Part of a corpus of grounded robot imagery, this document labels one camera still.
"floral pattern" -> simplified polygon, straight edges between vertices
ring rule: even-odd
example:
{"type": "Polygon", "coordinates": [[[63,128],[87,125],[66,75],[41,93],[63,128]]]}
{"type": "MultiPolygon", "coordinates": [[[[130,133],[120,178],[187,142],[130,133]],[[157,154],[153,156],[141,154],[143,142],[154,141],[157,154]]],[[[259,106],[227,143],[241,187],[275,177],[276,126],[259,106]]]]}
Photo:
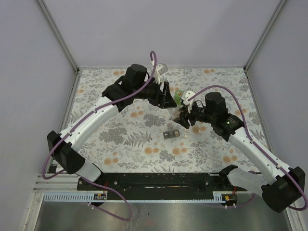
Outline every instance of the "floral pattern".
{"type": "MultiPolygon", "coordinates": [[[[82,70],[69,124],[84,114],[125,70],[82,70]]],[[[246,76],[241,68],[169,69],[164,77],[170,91],[200,91],[210,85],[229,88],[238,98],[252,134],[266,146],[246,76]]],[[[233,98],[214,88],[226,99],[229,111],[240,117],[233,98]]],[[[204,102],[205,93],[197,97],[204,102]]],[[[215,134],[209,124],[197,122],[189,129],[172,121],[167,109],[135,100],[121,113],[103,124],[79,153],[104,172],[218,172],[234,164],[257,171],[238,149],[215,134]],[[180,136],[165,140],[163,132],[178,129],[180,136]]]]}

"white wall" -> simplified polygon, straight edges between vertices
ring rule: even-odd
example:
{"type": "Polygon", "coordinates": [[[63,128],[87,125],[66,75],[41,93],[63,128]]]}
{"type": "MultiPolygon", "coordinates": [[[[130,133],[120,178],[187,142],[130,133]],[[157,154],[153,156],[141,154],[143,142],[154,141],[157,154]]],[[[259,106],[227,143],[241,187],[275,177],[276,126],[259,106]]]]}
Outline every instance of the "white wall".
{"type": "MultiPolygon", "coordinates": [[[[249,74],[275,153],[307,174],[307,0],[287,3],[249,74]]],[[[308,212],[303,214],[308,219],[308,212]]]]}
{"type": "Polygon", "coordinates": [[[279,0],[45,0],[76,63],[244,66],[279,0]]]}
{"type": "Polygon", "coordinates": [[[0,3],[0,230],[16,231],[73,70],[34,0],[0,3]]]}

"green object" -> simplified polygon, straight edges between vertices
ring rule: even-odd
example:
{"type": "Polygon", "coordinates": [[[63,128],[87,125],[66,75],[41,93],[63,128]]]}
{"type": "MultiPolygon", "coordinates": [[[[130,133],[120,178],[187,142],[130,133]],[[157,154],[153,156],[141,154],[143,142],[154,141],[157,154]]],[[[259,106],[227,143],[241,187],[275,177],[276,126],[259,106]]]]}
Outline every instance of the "green object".
{"type": "Polygon", "coordinates": [[[174,101],[177,103],[177,105],[181,105],[181,97],[182,97],[183,91],[177,90],[174,93],[174,101]]]}

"gray wall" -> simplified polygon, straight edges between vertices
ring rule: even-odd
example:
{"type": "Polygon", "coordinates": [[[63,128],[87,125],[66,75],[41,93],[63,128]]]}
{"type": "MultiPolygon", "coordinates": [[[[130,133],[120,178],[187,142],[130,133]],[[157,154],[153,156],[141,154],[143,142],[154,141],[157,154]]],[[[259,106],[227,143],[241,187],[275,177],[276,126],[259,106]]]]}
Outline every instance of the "gray wall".
{"type": "Polygon", "coordinates": [[[73,70],[34,0],[0,3],[0,230],[18,230],[73,70]]]}
{"type": "Polygon", "coordinates": [[[244,66],[279,0],[45,0],[75,61],[244,66]]]}
{"type": "Polygon", "coordinates": [[[287,3],[249,74],[275,153],[308,173],[307,0],[287,3]]]}

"floor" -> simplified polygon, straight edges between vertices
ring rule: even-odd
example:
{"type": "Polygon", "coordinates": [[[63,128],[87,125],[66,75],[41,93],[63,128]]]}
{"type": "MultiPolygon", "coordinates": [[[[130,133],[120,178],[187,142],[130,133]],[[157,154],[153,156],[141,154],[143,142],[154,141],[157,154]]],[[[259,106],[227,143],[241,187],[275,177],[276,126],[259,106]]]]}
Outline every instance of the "floor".
{"type": "MultiPolygon", "coordinates": [[[[125,69],[82,70],[69,123],[76,121],[114,83],[125,69]]],[[[252,134],[266,146],[251,92],[242,68],[169,69],[164,77],[176,90],[198,92],[210,85],[229,88],[243,108],[252,134]]],[[[240,117],[232,97],[225,97],[229,111],[240,117]]],[[[198,96],[204,102],[205,94],[198,96]]],[[[83,145],[79,153],[104,172],[218,172],[234,164],[257,171],[238,149],[217,136],[209,124],[199,123],[186,130],[172,121],[167,109],[136,100],[120,114],[103,124],[83,145]],[[180,136],[164,140],[163,132],[178,129],[180,136]]]]}
{"type": "MultiPolygon", "coordinates": [[[[249,199],[240,195],[239,203],[249,199]]],[[[102,208],[128,216],[124,203],[102,208]]],[[[275,213],[260,197],[241,208],[197,203],[133,203],[133,219],[117,220],[86,203],[43,202],[35,231],[291,231],[286,212],[275,213]]]]}

